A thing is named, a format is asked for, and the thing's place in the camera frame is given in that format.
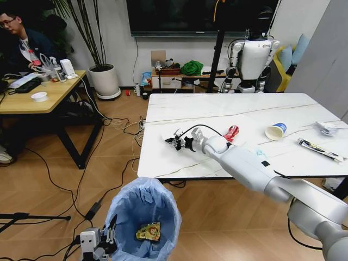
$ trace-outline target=glasses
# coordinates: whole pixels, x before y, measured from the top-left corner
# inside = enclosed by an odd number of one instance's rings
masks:
[[[0,22],[0,27],[5,28],[5,26],[8,26],[10,24],[10,22],[12,22],[15,19],[16,18],[13,18],[11,21]]]

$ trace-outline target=white paper cup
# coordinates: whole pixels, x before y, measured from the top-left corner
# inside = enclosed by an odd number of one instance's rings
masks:
[[[48,100],[47,93],[44,91],[37,92],[37,93],[33,94],[31,97],[32,97],[34,102],[44,102],[44,101]]]
[[[287,131],[287,126],[282,122],[276,123],[268,127],[265,131],[266,136],[271,140],[280,140],[284,137],[285,132]]]

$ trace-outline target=bottle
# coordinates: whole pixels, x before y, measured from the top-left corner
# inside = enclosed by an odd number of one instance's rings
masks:
[[[138,97],[140,97],[140,87],[139,87],[139,83],[135,84],[135,93]]]
[[[55,71],[55,74],[57,75],[59,81],[61,83],[66,82],[63,70],[61,69],[60,65],[57,63],[55,57],[50,57],[52,63],[53,63],[53,69]]]
[[[35,55],[35,53],[33,52],[33,50],[29,49],[29,54],[30,54],[30,59],[32,61],[32,64],[35,66],[40,66],[41,65],[41,61],[40,59]]]

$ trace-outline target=blue pillow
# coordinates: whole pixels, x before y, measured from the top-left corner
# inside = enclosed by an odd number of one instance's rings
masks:
[[[283,65],[284,71],[286,72],[291,66],[291,59],[293,57],[293,49],[291,45],[288,45],[282,49],[278,57],[279,61]]]
[[[296,49],[294,51],[293,60],[291,64],[293,65],[299,64],[308,44],[309,44],[309,39],[304,34],[302,34],[301,37],[299,38],[299,42],[296,45]]]

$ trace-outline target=black jacket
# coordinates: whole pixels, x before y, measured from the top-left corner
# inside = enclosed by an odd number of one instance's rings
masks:
[[[60,52],[56,46],[43,34],[26,29],[28,35],[29,47],[34,51],[39,58],[40,53],[44,54],[48,58],[55,57],[59,62],[66,58],[66,55]],[[20,51],[20,41],[16,41],[13,48],[5,53],[5,59],[7,61],[6,73],[18,73],[30,71],[28,65],[30,62],[22,55]]]

